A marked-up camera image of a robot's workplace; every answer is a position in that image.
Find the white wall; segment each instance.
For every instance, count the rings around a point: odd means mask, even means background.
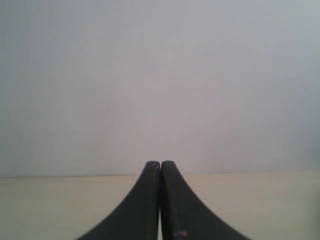
[[[320,169],[317,0],[2,0],[0,176]]]

